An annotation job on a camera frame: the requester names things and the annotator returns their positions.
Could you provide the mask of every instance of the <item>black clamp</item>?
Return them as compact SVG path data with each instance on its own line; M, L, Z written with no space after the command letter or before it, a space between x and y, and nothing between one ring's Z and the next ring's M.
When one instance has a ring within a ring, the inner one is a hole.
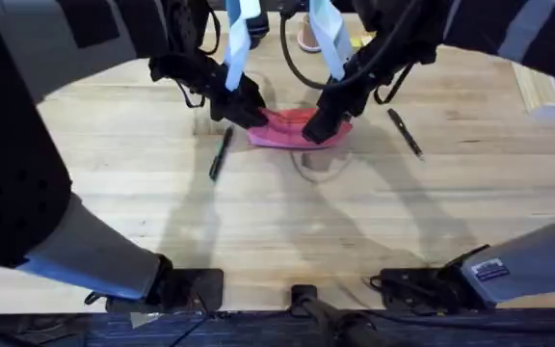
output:
M389 310L437 315L493 309L462 275L463 262L487 247L463 254L442 268L382 269L370 278L369 285L381 293Z

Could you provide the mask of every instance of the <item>pen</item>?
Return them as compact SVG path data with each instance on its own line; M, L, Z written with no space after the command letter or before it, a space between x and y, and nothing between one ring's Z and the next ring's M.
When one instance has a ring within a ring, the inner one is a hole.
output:
M222 145L220 146L220 151L215 158L213 158L213 163L211 163L211 169L209 169L209 177L214 182L218 179L218 175L220 174L220 170L222 169L222 164L224 163L226 157L226 151L228 147L230 147L230 141L232 140L232 134L234 130L232 125L229 126L225 133L224 138L222 139Z
M398 113L393 109L388 109L387 112L391 117L391 120L393 120L393 123L395 124L395 126L397 126L397 128L400 130L400 133L402 134L402 136L404 136L404 139L409 144L409 147L414 152L414 155L416 155L417 158L423 160L423 151L416 143L412 135L410 135L410 132L406 128L406 125L404 124L404 121L402 120L400 115L398 115Z

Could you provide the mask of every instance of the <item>wooden table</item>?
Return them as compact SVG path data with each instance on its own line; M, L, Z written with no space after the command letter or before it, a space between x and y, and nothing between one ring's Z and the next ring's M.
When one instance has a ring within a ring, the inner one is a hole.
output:
M324 81L322 57L290 44L305 74ZM288 70L275 36L247 72L272 109L319 96ZM40 111L97 216L175 266L224 269L223 309L280 309L294 283L316 284L337 307L381 307L362 278L441 266L555 221L555 122L526 115L509 63L442 48L392 107L425 162L370 100L329 150L256 148L239 129L218 184L207 173L224 125L208 108L187 109L173 82L153 84L146 62L68 86ZM87 294L0 269L0 312L102 310L83 306ZM505 305L517 306L555 307L555 295Z

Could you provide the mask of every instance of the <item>pink napkin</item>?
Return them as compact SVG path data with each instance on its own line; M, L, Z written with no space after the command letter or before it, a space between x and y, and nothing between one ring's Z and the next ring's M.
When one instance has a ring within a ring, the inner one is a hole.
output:
M304 126L314 116L316 109L294 109L279 112L263 109L262 112L269 119L269 123L262 127L248 129L248 139L255 146L296 149L326 148L337 144L353 128L352 124L343 121L335 136L317 145L306 140L302 134Z

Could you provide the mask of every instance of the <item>label sticker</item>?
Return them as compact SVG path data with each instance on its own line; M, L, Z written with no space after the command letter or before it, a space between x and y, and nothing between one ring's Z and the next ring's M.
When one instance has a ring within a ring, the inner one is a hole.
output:
M470 269L480 281L492 280L510 274L509 269L498 258L484 261L470 267Z

